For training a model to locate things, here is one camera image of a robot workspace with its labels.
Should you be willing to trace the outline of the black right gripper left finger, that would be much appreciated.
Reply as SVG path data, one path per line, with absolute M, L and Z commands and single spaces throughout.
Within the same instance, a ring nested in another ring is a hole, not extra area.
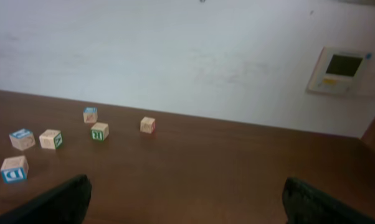
M 76 175 L 7 213 L 0 224 L 80 224 L 92 195 L 92 184 L 85 174 Z

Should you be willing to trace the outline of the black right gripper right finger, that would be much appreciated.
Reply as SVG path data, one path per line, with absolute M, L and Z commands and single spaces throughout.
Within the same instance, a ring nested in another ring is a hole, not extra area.
M 375 219 L 295 177 L 287 178 L 282 203 L 288 224 L 375 224 Z

